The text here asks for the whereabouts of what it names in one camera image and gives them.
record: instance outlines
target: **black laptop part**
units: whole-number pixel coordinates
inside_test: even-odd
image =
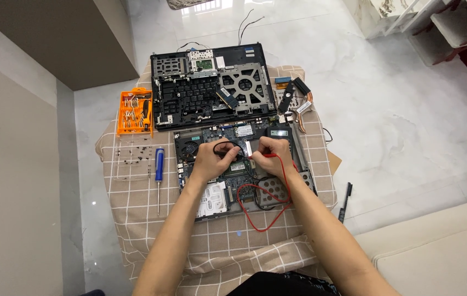
[[[158,131],[277,114],[260,43],[152,55],[151,80]]]

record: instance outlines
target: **cooling fan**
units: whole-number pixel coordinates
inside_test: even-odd
[[[200,137],[199,139],[183,138],[176,140],[177,156],[180,160],[186,162],[194,162],[197,152],[199,151],[199,145],[202,144]]]

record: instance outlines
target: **tile floor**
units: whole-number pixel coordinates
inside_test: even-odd
[[[343,162],[340,201],[354,184],[345,225],[353,234],[467,202],[467,68],[456,59],[427,68],[406,37],[366,41],[341,0],[222,0],[171,10],[165,0],[129,0],[137,66],[152,52],[190,41],[210,47],[261,42],[270,65],[301,65],[329,149]],[[75,92],[86,289],[131,294],[94,143],[134,82]]]

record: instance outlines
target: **screwdriver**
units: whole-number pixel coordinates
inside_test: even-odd
[[[155,181],[158,184],[157,190],[157,216],[160,215],[160,182],[164,171],[164,148],[157,148],[155,151]]]

